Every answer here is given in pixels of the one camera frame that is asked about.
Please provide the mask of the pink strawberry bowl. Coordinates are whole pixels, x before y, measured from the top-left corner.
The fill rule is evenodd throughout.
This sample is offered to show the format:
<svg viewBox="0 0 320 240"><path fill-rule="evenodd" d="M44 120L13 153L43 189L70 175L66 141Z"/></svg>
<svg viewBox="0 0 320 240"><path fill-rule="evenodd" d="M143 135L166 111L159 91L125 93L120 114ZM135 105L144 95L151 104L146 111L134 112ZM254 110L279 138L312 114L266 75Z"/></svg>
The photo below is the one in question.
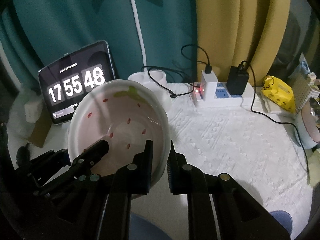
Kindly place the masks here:
<svg viewBox="0 0 320 240"><path fill-rule="evenodd" d="M71 160L100 140L108 153L92 168L102 176L115 173L153 142L151 185L162 177L171 148L168 116L155 94L135 81L113 80L89 92L75 110L68 130Z"/></svg>

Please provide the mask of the blue plate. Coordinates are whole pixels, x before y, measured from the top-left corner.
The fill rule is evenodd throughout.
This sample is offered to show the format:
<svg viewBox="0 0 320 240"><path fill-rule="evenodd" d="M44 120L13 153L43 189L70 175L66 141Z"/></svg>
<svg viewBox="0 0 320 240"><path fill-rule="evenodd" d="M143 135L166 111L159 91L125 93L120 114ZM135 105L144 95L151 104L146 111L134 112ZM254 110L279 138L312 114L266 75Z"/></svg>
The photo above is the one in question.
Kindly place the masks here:
<svg viewBox="0 0 320 240"><path fill-rule="evenodd" d="M129 239L172 240L162 229L135 213L130 214Z"/></svg>

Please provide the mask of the large blue bowl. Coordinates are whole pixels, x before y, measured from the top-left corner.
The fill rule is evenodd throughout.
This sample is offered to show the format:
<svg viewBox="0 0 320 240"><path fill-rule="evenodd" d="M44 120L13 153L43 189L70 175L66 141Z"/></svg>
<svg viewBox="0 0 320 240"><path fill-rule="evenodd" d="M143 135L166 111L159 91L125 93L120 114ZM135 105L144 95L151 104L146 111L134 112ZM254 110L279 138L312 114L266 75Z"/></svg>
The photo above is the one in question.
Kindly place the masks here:
<svg viewBox="0 0 320 240"><path fill-rule="evenodd" d="M291 235L293 220L291 215L288 212L283 210L276 210L276 211L271 211L270 215L285 228L285 230L289 233L289 235Z"/></svg>

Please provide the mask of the round black pouch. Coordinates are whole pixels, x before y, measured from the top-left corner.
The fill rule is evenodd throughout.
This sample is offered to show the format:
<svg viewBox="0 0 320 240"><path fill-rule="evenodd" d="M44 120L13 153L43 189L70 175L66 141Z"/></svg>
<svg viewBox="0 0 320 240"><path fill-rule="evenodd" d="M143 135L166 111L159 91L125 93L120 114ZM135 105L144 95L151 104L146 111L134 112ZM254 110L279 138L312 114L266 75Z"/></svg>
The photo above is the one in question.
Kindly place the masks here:
<svg viewBox="0 0 320 240"><path fill-rule="evenodd" d="M30 161L29 143L21 146L16 153L16 164L18 167L24 166Z"/></svg>

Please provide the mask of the white desk lamp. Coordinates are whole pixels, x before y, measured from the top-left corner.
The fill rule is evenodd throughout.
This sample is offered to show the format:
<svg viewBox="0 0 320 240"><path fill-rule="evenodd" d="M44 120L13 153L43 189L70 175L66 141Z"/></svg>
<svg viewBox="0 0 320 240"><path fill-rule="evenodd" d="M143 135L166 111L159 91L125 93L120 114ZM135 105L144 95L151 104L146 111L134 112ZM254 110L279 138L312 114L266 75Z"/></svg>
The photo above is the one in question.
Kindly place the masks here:
<svg viewBox="0 0 320 240"><path fill-rule="evenodd" d="M81 45L106 41L116 63L117 76L127 79L140 67L151 64L147 45L147 30L143 23L147 8L142 2L162 6L162 0L79 0L82 3L76 21Z"/></svg>

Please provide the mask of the cardboard box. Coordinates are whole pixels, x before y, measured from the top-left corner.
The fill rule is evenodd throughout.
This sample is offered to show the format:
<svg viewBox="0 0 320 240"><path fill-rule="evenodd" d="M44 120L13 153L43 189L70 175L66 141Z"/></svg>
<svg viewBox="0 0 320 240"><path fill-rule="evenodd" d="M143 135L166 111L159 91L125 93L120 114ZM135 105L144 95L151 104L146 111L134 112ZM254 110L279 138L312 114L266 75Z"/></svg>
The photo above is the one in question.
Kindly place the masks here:
<svg viewBox="0 0 320 240"><path fill-rule="evenodd" d="M39 119L35 122L34 129L28 138L28 142L36 147L43 148L52 124L50 114L47 108L44 107Z"/></svg>

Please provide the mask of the white tablecloth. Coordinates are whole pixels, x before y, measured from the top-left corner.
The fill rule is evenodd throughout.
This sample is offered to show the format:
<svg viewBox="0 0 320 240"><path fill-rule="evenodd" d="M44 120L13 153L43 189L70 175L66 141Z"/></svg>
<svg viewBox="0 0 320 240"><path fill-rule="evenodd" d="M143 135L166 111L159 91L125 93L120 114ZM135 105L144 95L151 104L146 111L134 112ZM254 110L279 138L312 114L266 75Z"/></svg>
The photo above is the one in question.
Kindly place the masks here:
<svg viewBox="0 0 320 240"><path fill-rule="evenodd" d="M19 128L20 121L14 119L20 112L13 111L12 107L7 133L16 168L16 151L27 141L20 135L24 126ZM204 173L230 174L268 212L284 210L291 215L291 239L306 235L313 188L291 125L275 124L249 107L199 109L187 95L173 99L167 115L175 149L188 163ZM68 126L69 122L51 126L43 148L30 146L31 157L65 148ZM167 171L147 196L132 201L131 210L172 239L188 238L187 197L170 193Z"/></svg>

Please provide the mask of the white power strip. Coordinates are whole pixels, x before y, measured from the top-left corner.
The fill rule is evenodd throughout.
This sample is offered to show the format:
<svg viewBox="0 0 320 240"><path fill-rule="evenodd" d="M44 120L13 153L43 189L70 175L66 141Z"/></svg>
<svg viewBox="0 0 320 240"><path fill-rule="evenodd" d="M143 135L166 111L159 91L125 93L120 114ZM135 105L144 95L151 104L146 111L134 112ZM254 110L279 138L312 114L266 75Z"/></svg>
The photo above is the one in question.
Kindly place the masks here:
<svg viewBox="0 0 320 240"><path fill-rule="evenodd" d="M214 98L204 101L204 92L195 88L191 98L197 108L222 108L222 107L249 107L252 104L254 88L248 83L242 95L231 95L225 82L218 82Z"/></svg>

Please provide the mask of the white charger plug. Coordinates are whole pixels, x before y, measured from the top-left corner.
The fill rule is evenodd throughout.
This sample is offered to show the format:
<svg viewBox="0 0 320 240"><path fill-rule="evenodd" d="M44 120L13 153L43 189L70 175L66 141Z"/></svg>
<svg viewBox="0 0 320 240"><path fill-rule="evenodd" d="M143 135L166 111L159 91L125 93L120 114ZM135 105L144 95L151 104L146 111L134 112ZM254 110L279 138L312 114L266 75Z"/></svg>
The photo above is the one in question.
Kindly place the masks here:
<svg viewBox="0 0 320 240"><path fill-rule="evenodd" d="M204 101L209 102L215 99L217 83L218 79L213 71L210 73L202 71L200 90Z"/></svg>

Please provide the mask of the tablet showing clock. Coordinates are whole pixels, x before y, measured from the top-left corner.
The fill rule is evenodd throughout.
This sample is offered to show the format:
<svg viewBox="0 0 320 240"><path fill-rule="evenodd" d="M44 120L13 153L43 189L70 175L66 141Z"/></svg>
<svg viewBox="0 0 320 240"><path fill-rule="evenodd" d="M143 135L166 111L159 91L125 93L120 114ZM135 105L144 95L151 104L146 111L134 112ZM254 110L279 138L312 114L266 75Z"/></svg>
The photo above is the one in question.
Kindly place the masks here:
<svg viewBox="0 0 320 240"><path fill-rule="evenodd" d="M89 92L116 78L109 45L103 40L43 67L38 80L52 123L71 120Z"/></svg>

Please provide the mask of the black power adapter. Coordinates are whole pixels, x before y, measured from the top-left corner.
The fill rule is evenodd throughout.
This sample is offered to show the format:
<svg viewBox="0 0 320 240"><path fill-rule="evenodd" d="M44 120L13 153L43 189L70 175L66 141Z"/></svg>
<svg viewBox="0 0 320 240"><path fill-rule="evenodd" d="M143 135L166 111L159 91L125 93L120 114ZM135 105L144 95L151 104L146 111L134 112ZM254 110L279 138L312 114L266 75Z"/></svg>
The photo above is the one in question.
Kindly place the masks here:
<svg viewBox="0 0 320 240"><path fill-rule="evenodd" d="M231 95L242 95L249 80L249 74L244 67L231 66L226 87Z"/></svg>

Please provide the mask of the yellow wipes packet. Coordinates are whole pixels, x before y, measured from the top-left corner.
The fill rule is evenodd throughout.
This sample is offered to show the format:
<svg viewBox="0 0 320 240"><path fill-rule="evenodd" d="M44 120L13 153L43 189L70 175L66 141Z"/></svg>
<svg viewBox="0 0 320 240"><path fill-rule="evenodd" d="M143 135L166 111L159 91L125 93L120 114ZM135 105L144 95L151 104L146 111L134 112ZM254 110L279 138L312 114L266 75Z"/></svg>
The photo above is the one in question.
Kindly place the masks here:
<svg viewBox="0 0 320 240"><path fill-rule="evenodd" d="M292 88L281 79L267 75L264 78L262 94L282 109L296 112L295 97Z"/></svg>

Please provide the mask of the pale yellow tissue pack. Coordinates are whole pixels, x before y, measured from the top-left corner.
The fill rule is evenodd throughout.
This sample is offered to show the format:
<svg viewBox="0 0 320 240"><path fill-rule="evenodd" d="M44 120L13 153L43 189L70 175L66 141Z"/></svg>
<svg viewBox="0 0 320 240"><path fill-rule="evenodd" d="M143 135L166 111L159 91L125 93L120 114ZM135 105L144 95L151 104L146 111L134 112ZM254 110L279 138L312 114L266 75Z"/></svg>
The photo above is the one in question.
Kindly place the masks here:
<svg viewBox="0 0 320 240"><path fill-rule="evenodd" d="M309 166L309 185L316 187L320 181L320 163L319 163L319 149L313 151L308 157Z"/></svg>

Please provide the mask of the white perforated basket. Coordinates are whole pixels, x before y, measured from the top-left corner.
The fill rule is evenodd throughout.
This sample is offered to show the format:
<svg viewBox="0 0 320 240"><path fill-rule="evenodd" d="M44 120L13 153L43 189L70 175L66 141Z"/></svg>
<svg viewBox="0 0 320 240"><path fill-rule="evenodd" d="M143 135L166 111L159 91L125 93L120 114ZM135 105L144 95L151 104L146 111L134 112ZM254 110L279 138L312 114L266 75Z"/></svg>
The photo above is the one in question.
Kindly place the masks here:
<svg viewBox="0 0 320 240"><path fill-rule="evenodd" d="M316 85L317 76L309 68L303 53L300 54L299 64L289 76L290 86L293 90L298 113L310 98L319 96L319 88Z"/></svg>

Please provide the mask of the yellow curtain left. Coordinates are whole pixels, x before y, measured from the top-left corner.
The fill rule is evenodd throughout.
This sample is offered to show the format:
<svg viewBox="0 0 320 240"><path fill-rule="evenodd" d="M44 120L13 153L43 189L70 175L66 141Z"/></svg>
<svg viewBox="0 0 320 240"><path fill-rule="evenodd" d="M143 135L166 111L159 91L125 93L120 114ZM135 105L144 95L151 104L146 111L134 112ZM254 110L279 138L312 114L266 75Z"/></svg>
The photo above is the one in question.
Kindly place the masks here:
<svg viewBox="0 0 320 240"><path fill-rule="evenodd" d="M250 84L261 85L280 48L291 0L195 0L197 43L218 80L246 60Z"/></svg>

